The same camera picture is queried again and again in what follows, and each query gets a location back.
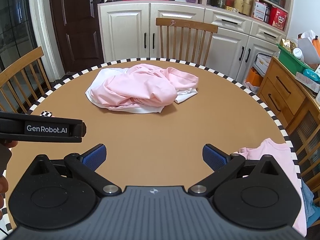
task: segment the drawer handle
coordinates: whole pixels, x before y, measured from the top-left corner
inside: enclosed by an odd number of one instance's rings
[[[268,97],[270,98],[271,102],[275,105],[278,112],[281,112],[281,110],[277,107],[277,105],[274,103],[273,99],[271,98],[271,94],[268,94]]]
[[[227,23],[232,23],[232,24],[235,24],[235,25],[238,25],[237,23],[235,22],[231,22],[231,21],[228,21],[228,20],[225,20],[225,19],[221,19],[223,22],[227,22]]]
[[[269,34],[269,33],[266,33],[266,32],[264,32],[264,34],[265,34],[265,35],[268,35],[268,36],[271,36],[272,38],[275,38],[275,39],[277,38],[277,37],[275,37],[275,36],[273,36],[273,35],[271,35],[271,34]]]
[[[280,80],[280,78],[278,76],[276,76],[277,80],[281,83],[281,85],[284,87],[284,89],[291,94],[291,92],[285,87],[285,85],[282,83],[282,81]]]

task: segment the logo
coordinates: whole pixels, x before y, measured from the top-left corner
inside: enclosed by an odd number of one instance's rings
[[[154,195],[154,194],[157,194],[158,192],[160,192],[160,190],[157,190],[156,188],[153,188],[153,189],[149,190],[149,192]]]
[[[25,122],[24,133],[37,136],[69,136],[69,125],[64,123]]]

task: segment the cabinet door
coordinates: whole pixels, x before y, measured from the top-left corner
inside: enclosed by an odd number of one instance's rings
[[[149,3],[99,6],[104,61],[149,57]]]
[[[236,79],[249,35],[218,28],[209,49],[206,67]]]
[[[156,26],[156,18],[174,18],[183,19],[196,22],[203,22],[204,8],[193,5],[180,5],[180,4],[164,4],[164,3],[151,3],[150,6],[150,57],[161,57],[160,48],[160,27]],[[166,27],[163,27],[164,35],[164,57],[173,58],[173,27],[169,28],[169,55],[166,55]],[[175,59],[179,59],[179,46],[180,46],[181,28],[177,28],[177,41],[176,41],[176,55]],[[195,31],[192,30],[190,35],[190,44],[194,44]],[[200,44],[201,33],[198,33],[197,47]],[[183,32],[183,54],[181,60],[186,59],[188,28],[184,28]]]
[[[253,66],[258,53],[264,53],[266,55],[272,56],[278,50],[279,48],[275,44],[249,36],[236,80],[242,84],[243,80],[246,78],[249,72],[249,68]]]

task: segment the blue gripper pad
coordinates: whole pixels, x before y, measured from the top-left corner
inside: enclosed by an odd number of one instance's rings
[[[107,149],[102,143],[80,155],[80,161],[93,171],[103,164],[106,158]]]
[[[214,171],[220,169],[231,160],[230,156],[211,144],[206,144],[202,149],[204,162]]]

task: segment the chair backrest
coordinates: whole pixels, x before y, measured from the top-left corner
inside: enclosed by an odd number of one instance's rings
[[[200,64],[202,51],[204,48],[204,41],[206,40],[205,35],[206,32],[210,33],[209,39],[206,46],[206,53],[204,56],[204,60],[202,65],[205,65],[211,45],[211,39],[213,33],[218,32],[218,26],[212,25],[209,23],[201,23],[201,22],[195,22],[195,21],[189,21],[189,20],[182,20],[182,19],[172,19],[172,18],[157,18],[156,19],[156,25],[160,26],[160,45],[161,45],[161,57],[164,57],[164,38],[163,38],[163,26],[167,26],[166,30],[166,57],[167,58],[173,58],[173,59],[179,59],[182,60],[182,54],[183,54],[183,36],[184,36],[184,28],[188,28],[188,37],[187,37],[187,45],[186,45],[186,56],[185,61],[191,61],[193,63]],[[169,27],[174,28],[174,34],[173,34],[173,53],[172,57],[169,56]],[[181,28],[181,35],[180,35],[180,49],[179,49],[179,58],[176,58],[176,43],[177,43],[177,27]],[[191,42],[191,30],[195,29],[196,33],[194,36],[194,42]],[[197,40],[198,35],[200,35],[200,47],[197,49]],[[192,47],[192,57],[190,59],[189,57],[189,51],[191,48],[191,43],[193,43]],[[195,62],[195,56],[198,53],[197,61]]]
[[[38,87],[41,95],[44,95],[44,91],[38,77],[42,78],[47,87],[51,89],[50,83],[40,61],[40,57],[43,55],[42,48],[38,47],[19,58],[0,73],[0,95],[2,94],[14,113],[17,113],[17,109],[15,107],[15,105],[17,105],[16,103],[18,103],[24,113],[27,112],[27,109],[21,101],[23,100],[21,97],[24,98],[29,107],[31,107],[31,102],[28,95],[31,94],[35,101],[38,100],[33,85]],[[3,105],[4,104],[0,102],[0,109],[2,111],[7,111]]]

